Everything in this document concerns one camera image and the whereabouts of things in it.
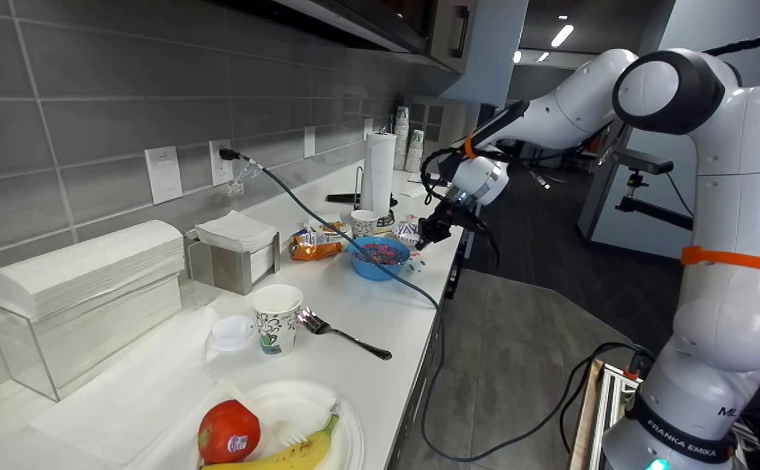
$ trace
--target gray tile wall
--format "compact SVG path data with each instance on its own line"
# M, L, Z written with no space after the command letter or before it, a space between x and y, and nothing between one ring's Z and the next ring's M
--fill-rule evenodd
M0 0L0 266L144 221L180 230L238 201L210 180L230 138L294 185L362 154L430 72L330 46L208 0ZM303 127L319 158L303 159ZM177 146L183 192L154 206L144 150Z

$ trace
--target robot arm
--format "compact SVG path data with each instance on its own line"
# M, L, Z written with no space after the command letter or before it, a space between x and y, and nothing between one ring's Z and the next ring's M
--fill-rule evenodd
M691 50L601 55L446 153L439 180L450 192L420 221L420 245L444 238L462 206L505 192L509 179L488 159L499 138L568 150L610 124L612 108L636 128L696 142L697 221L675 337L605 454L614 470L730 470L730 431L760 386L760 86L740 90L725 60Z
M488 159L503 138L527 142L544 150L571 150L601 132L614 117L612 91L616 78L637 59L627 50L610 50L597 60L581 66L552 94L533 103L507 106L497 117L478 128L454 150L439 153L439 180L431 179L423 163L423 185L450 185L443 204L430 221L420 221L419 248L450 238L453 224L482 230L473 210L488 206L509 183L505 164Z

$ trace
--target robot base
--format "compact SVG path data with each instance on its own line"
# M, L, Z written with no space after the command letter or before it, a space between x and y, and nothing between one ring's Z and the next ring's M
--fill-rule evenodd
M605 458L614 470L731 470L735 463L722 465L696 463L657 436L650 436L637 420L624 419L605 439Z

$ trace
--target white cup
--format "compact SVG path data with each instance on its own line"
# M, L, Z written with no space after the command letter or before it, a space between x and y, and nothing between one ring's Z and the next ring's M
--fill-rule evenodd
M262 354L279 355L295 345L300 307L303 292L291 285L268 285L255 292L255 324Z
M351 214L351 222L354 222L354 238L362 238L362 235L372 235L377 230L377 211L372 210L358 210Z

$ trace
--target wall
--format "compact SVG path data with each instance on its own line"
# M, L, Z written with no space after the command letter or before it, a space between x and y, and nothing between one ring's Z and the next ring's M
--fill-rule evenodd
M507 106L512 52L517 50L527 0L478 0L465 73L443 94L457 103Z
M210 180L230 138L294 185L362 158L419 66L208 0L0 0L0 266L133 222L180 230L251 206ZM303 127L319 158L303 159ZM183 198L154 206L144 150L177 146Z
M678 0L659 48L709 50L749 38L760 38L760 0ZM740 68L746 86L760 86L760 50L725 59ZM627 146L657 154L662 159L675 159L671 176L685 201L691 206L696 204L696 146L687 136L632 132ZM678 258L679 251L691 243L687 230L614 210L627 194L627 179L629 172L619 170L612 180L594 241ZM650 179L648 183L650 185L646 192L637 192L637 198L685 211L667 179Z

